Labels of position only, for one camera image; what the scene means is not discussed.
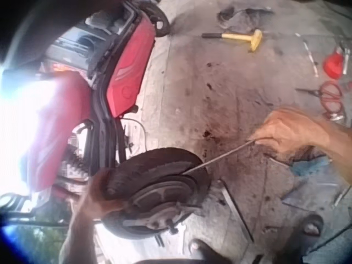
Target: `hammer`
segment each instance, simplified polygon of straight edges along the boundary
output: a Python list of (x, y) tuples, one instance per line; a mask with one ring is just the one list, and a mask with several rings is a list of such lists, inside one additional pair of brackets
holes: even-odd
[(245, 40), (250, 42), (250, 51), (255, 51), (260, 41), (262, 40), (262, 31), (256, 29), (253, 36), (238, 35), (233, 33), (203, 33), (203, 39), (231, 39), (231, 40)]

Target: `wheel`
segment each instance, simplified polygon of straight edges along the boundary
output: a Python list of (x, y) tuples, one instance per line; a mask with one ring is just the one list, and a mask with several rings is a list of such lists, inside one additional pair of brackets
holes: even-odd
[[(124, 211), (112, 212), (103, 217), (105, 227), (118, 237), (142, 239), (169, 229), (162, 225), (126, 225), (128, 221), (140, 221), (141, 216), (156, 208), (170, 207), (176, 202), (201, 206), (210, 185), (206, 169), (198, 169), (189, 175), (182, 172), (202, 161), (193, 153), (180, 148), (159, 148), (132, 157), (111, 170), (103, 193), (106, 199), (124, 199), (130, 206)], [(191, 213), (172, 218), (172, 226), (186, 219)], [(155, 214), (158, 221), (160, 214)]]
[(139, 3), (139, 8), (147, 14), (155, 27), (156, 37), (163, 37), (170, 34), (171, 26), (163, 10), (157, 5), (148, 2)]

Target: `red body panel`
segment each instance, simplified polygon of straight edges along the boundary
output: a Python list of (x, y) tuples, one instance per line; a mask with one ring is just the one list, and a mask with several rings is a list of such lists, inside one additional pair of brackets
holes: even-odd
[(39, 124), (28, 152), (27, 183), (31, 191), (53, 185), (72, 130), (90, 116), (90, 88), (79, 73), (67, 71), (52, 79), (57, 87), (39, 111)]
[(154, 45), (155, 28), (145, 16), (127, 43), (107, 90), (107, 100), (114, 117), (136, 104), (142, 79)]

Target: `human hand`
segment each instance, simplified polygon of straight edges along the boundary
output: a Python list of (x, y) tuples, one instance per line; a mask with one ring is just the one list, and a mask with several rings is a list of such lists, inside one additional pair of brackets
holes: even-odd
[(125, 207), (126, 201), (104, 199), (101, 185), (108, 176), (109, 170), (103, 169), (92, 177), (92, 181), (88, 183), (87, 189), (79, 200), (78, 212), (91, 219), (96, 219), (113, 211), (121, 211)]
[(329, 141), (329, 135), (317, 118), (297, 108), (281, 107), (271, 112), (248, 139), (286, 153), (307, 145), (322, 146)]

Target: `black tire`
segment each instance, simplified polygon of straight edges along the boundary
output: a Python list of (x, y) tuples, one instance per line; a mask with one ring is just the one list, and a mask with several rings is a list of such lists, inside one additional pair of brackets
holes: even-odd
[[(155, 182), (166, 181), (202, 161), (193, 153), (180, 148), (159, 148), (139, 154), (120, 164), (111, 171), (104, 185), (106, 199), (130, 199), (136, 192)], [(209, 188), (211, 179), (206, 169), (196, 170), (182, 178), (191, 179), (197, 190), (192, 198), (193, 205), (201, 205)], [(102, 222), (105, 227), (118, 237), (127, 239), (142, 239), (153, 237), (164, 230), (152, 230), (146, 227), (125, 227), (122, 225), (125, 212), (112, 212), (106, 215)]]
[(161, 21), (163, 23), (162, 28), (159, 29), (157, 27), (157, 24), (154, 23), (151, 19), (151, 22), (155, 27), (156, 37), (163, 37), (170, 34), (171, 32), (170, 22), (163, 10), (161, 10), (157, 5), (149, 2), (140, 2), (138, 6), (144, 13), (147, 14), (147, 16), (150, 19), (151, 17), (154, 17), (154, 18), (157, 18), (158, 21)]

